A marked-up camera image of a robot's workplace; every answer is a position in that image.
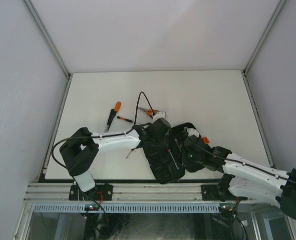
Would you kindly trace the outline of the large screwdriver black orange handle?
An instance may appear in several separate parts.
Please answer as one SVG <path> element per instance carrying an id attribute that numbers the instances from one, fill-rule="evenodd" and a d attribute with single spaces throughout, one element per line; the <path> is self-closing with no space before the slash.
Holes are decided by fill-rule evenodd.
<path id="1" fill-rule="evenodd" d="M 167 151 L 168 151 L 168 153 L 170 154 L 171 159 L 173 160 L 176 169 L 179 169 L 179 165 L 178 165 L 176 159 L 174 158 L 174 156 L 173 156 L 173 154 L 172 154 L 172 150 L 171 150 L 171 149 L 168 149 Z"/>

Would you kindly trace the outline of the black plastic tool case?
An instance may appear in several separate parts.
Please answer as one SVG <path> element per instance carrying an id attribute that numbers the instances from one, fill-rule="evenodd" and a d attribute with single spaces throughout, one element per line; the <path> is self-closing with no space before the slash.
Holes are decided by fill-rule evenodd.
<path id="1" fill-rule="evenodd" d="M 196 162 L 193 154 L 185 148 L 185 128 L 195 129 L 195 126 L 186 122 L 174 126 L 165 140 L 149 140 L 143 143 L 145 157 L 159 184 L 176 182 L 184 177 L 186 172 L 195 173 L 205 168 L 200 162 Z"/>

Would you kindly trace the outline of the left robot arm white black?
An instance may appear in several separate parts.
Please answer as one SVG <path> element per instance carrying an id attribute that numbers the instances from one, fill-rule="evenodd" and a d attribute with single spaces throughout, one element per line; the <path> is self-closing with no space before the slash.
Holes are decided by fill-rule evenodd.
<path id="1" fill-rule="evenodd" d="M 72 137 L 61 141 L 59 151 L 69 175 L 80 189 L 80 195 L 92 200 L 97 195 L 97 187 L 90 166 L 98 154 L 149 147 L 153 142 L 165 139 L 170 130 L 170 123 L 163 117 L 146 127 L 134 125 L 129 130 L 110 134 L 91 133 L 87 127 L 82 127 Z"/>

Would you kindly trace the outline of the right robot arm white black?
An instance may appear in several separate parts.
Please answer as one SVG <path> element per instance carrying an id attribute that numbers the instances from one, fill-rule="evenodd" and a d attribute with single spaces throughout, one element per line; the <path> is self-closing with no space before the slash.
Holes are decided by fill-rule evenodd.
<path id="1" fill-rule="evenodd" d="M 189 162 L 223 174 L 217 185 L 222 199 L 254 199 L 278 207 L 296 220 L 296 168 L 291 171 L 264 167 L 232 151 L 208 146 L 199 136 L 188 136 L 183 144 Z"/>

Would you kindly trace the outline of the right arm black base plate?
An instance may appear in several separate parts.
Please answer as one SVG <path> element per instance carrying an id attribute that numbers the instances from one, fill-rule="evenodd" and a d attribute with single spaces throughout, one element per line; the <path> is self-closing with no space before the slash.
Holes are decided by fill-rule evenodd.
<path id="1" fill-rule="evenodd" d="M 225 201 L 227 199 L 224 196 L 224 188 L 217 184 L 201 185 L 201 193 L 204 201 Z"/>

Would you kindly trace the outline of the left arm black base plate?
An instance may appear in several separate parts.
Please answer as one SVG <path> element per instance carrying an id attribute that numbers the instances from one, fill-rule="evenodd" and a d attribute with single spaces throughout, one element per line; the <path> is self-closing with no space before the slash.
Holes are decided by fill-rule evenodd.
<path id="1" fill-rule="evenodd" d="M 113 186 L 111 184 L 97 184 L 93 189 L 82 192 L 77 184 L 70 187 L 69 200 L 95 200 L 95 201 L 111 201 L 113 195 Z"/>

